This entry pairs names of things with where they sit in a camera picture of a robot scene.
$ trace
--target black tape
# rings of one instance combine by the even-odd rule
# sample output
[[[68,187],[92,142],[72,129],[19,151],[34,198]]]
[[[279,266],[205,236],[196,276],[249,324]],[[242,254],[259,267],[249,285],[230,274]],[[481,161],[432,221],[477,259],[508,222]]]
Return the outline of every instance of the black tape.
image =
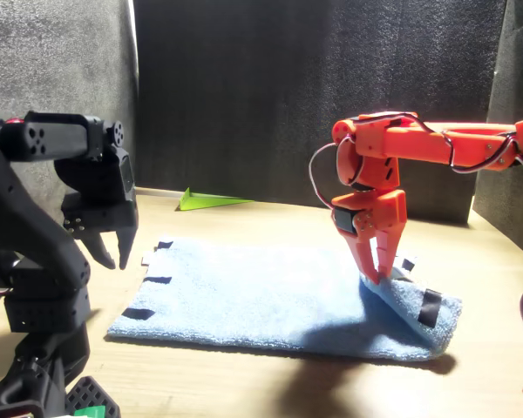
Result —
[[[405,269],[406,271],[410,272],[414,266],[415,266],[415,263],[413,263],[412,261],[410,261],[408,259],[403,259],[403,265],[401,267],[403,269]]]
[[[167,248],[170,248],[172,244],[173,244],[173,241],[171,241],[171,242],[163,242],[163,241],[161,241],[161,242],[157,245],[157,249],[158,249],[158,250],[167,249]]]
[[[123,313],[122,316],[130,318],[131,320],[148,320],[155,315],[155,312],[151,309],[135,309],[133,307],[128,307]]]
[[[171,282],[172,277],[145,277],[144,282],[152,281],[153,283],[160,283],[161,285],[168,285]]]
[[[434,328],[438,320],[439,307],[442,303],[442,294],[426,289],[422,300],[418,322],[427,327]]]

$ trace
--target blue towel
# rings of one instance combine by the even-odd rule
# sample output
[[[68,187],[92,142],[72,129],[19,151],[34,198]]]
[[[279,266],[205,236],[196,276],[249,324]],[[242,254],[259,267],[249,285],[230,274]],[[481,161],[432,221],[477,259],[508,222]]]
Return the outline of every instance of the blue towel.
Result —
[[[408,279],[374,285],[348,250],[164,238],[112,337],[424,361],[447,348],[459,299]]]

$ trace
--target green paper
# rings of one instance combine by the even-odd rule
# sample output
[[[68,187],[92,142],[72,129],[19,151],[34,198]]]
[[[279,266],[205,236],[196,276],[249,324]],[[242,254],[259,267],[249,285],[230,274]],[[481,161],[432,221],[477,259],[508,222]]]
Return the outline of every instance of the green paper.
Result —
[[[206,207],[237,205],[239,203],[253,202],[253,200],[229,198],[227,196],[217,196],[215,194],[192,193],[188,187],[180,198],[180,210],[192,211]]]
[[[105,418],[106,407],[89,407],[74,412],[73,416],[88,416],[89,418]]]

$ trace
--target table surface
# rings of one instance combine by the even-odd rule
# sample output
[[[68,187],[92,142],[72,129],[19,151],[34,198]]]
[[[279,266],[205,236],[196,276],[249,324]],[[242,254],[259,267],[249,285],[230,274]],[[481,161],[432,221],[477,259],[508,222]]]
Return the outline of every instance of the table surface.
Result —
[[[256,202],[177,212],[176,198],[150,195],[139,195],[138,204],[125,271],[107,270],[85,252],[93,316],[83,375],[108,391],[125,418],[523,416],[523,252],[478,214],[468,227],[408,222],[400,248],[418,256],[413,279],[458,296],[464,307],[444,356],[390,364],[105,340],[143,280],[143,252],[163,233],[244,245],[346,245],[323,209]],[[105,243],[116,253],[113,233]],[[22,337],[9,332],[0,305],[0,379]]]

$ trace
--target red robot arm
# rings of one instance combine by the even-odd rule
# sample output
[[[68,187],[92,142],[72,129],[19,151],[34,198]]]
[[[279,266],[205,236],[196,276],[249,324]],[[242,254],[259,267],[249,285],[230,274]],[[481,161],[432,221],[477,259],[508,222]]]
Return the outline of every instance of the red robot arm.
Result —
[[[333,127],[337,175],[353,193],[334,198],[337,230],[359,269],[378,283],[389,276],[407,220],[398,158],[446,164],[456,172],[523,164],[523,122],[516,125],[424,123],[415,113],[386,112],[340,120]],[[377,268],[370,239],[377,239]]]

